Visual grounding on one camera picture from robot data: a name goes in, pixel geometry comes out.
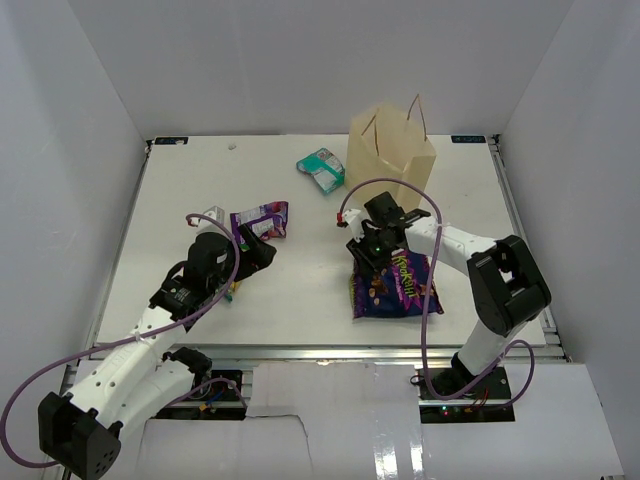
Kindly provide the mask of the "large dark purple snack bag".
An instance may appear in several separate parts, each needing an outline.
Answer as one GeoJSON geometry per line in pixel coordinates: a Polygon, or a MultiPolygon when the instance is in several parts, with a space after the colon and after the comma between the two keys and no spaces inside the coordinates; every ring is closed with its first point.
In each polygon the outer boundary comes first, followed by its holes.
{"type": "Polygon", "coordinates": [[[379,272],[365,273],[353,262],[350,300],[353,318],[421,316],[427,294],[429,259],[409,250],[394,253],[379,272]]]}

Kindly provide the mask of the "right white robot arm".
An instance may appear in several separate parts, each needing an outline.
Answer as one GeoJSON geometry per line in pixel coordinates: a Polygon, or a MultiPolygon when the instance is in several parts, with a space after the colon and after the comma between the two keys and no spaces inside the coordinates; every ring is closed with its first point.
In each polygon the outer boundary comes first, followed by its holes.
{"type": "Polygon", "coordinates": [[[432,266],[443,262],[467,277],[478,320],[454,354],[447,377],[423,374],[435,399],[477,397],[505,355],[527,344],[518,339],[520,331],[551,303],[549,287],[519,236],[492,239],[468,233],[445,225],[437,208],[404,211],[388,192],[361,210],[341,208],[337,224],[350,229],[347,248],[368,273],[381,271],[393,253],[406,249],[430,256],[432,266]]]}

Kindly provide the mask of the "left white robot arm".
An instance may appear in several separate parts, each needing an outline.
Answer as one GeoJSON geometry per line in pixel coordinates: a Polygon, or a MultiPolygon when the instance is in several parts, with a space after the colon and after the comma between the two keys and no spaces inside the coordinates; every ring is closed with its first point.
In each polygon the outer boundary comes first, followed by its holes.
{"type": "Polygon", "coordinates": [[[171,353],[227,284],[267,268],[275,247],[241,228],[246,245],[235,247],[216,231],[200,232],[185,260],[174,265],[129,333],[65,394],[39,404],[41,450],[81,479],[100,479],[115,463],[122,440],[171,401],[205,396],[207,361],[198,353],[171,353]]]}

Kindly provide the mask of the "brown paper bag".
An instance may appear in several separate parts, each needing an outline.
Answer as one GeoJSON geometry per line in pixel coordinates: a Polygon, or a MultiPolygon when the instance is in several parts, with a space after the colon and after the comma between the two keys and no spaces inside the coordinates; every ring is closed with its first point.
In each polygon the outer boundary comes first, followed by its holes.
{"type": "Polygon", "coordinates": [[[352,195],[360,205],[389,192],[396,203],[410,211],[420,205],[436,160],[419,96],[408,109],[390,103],[372,107],[351,119],[345,164],[345,186],[352,189],[368,180],[352,195]]]}

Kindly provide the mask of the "green yellow snack packet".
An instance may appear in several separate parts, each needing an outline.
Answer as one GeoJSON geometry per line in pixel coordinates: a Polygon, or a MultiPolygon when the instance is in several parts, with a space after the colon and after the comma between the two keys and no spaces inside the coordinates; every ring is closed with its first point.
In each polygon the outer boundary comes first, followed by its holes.
{"type": "Polygon", "coordinates": [[[231,285],[229,286],[229,288],[227,289],[227,291],[226,291],[226,293],[224,295],[224,299],[228,303],[231,303],[233,301],[233,299],[235,298],[235,295],[236,295],[237,291],[239,290],[241,284],[242,284],[241,281],[234,281],[234,282],[231,283],[231,285]]]}

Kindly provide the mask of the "purple candy packet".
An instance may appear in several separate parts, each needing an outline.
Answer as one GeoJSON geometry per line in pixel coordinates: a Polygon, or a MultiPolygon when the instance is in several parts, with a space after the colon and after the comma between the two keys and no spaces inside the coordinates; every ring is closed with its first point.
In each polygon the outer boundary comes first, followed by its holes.
{"type": "Polygon", "coordinates": [[[231,231],[237,243],[247,244],[239,231],[241,225],[248,225],[252,232],[263,241],[287,236],[289,203],[274,201],[242,212],[230,214],[231,231]]]}

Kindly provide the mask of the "teal snack packet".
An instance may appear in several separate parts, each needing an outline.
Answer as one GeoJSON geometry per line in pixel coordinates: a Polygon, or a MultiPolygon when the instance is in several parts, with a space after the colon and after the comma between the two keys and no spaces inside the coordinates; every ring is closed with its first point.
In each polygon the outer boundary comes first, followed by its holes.
{"type": "Polygon", "coordinates": [[[329,194],[344,184],[345,168],[327,148],[320,148],[297,161],[296,168],[310,176],[324,194],[329,194]]]}

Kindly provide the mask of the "white paper sheet front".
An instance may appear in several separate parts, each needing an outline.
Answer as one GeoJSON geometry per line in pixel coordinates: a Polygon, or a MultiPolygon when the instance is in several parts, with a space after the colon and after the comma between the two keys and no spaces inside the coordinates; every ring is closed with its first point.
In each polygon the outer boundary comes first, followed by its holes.
{"type": "Polygon", "coordinates": [[[511,364],[528,391],[511,422],[422,424],[408,365],[267,363],[241,421],[151,420],[110,479],[602,479],[621,477],[580,364],[511,364]]]}

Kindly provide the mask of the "aluminium table frame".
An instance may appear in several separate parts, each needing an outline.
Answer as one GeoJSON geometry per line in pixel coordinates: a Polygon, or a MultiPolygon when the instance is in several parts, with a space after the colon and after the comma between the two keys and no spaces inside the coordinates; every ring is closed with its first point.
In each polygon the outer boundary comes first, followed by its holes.
{"type": "MultiPolygon", "coordinates": [[[[478,236],[513,233],[515,210],[492,143],[448,135],[435,135],[432,143],[437,157],[425,188],[426,207],[439,209],[445,225],[478,236]]],[[[100,363],[129,343],[162,275],[186,255],[196,235],[185,223],[188,214],[212,205],[245,210],[271,200],[290,205],[287,236],[275,241],[274,262],[249,278],[232,304],[213,307],[171,348],[267,360],[402,359],[415,356],[421,344],[459,351],[478,316],[467,277],[443,262],[436,265],[435,283],[445,311],[427,327],[415,316],[353,318],[353,259],[346,248],[352,234],[337,226],[336,214],[358,203],[344,189],[321,193],[295,166],[323,147],[344,157],[347,145],[342,134],[153,140],[102,310],[100,363]]]]}

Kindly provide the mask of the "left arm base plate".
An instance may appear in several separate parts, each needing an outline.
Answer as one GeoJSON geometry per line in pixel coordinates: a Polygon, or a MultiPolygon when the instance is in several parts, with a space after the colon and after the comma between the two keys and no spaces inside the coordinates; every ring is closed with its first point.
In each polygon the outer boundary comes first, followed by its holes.
{"type": "Polygon", "coordinates": [[[201,388],[186,400],[160,410],[158,420],[236,421],[245,418],[246,408],[226,382],[201,388]]]}

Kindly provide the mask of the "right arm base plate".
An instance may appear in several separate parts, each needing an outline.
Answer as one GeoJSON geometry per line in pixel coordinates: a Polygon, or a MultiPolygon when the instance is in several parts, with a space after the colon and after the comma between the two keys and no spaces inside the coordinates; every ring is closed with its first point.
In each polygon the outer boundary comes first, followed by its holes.
{"type": "Polygon", "coordinates": [[[497,367],[461,397],[446,402],[429,392],[422,369],[410,378],[410,383],[418,389],[422,424],[512,423],[516,420],[512,406],[499,408],[512,396],[503,367],[497,367]]]}

